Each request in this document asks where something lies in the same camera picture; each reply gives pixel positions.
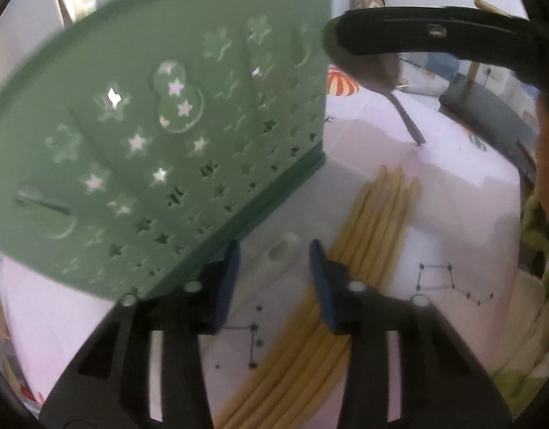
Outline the green fuzzy sleeve forearm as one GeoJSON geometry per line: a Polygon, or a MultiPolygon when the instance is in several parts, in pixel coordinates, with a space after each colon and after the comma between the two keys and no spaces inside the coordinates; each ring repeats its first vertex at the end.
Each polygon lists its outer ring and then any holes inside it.
{"type": "Polygon", "coordinates": [[[526,201],[521,242],[543,257],[540,275],[518,269],[504,332],[488,373],[517,419],[549,379],[549,219],[538,193],[526,201]]]}

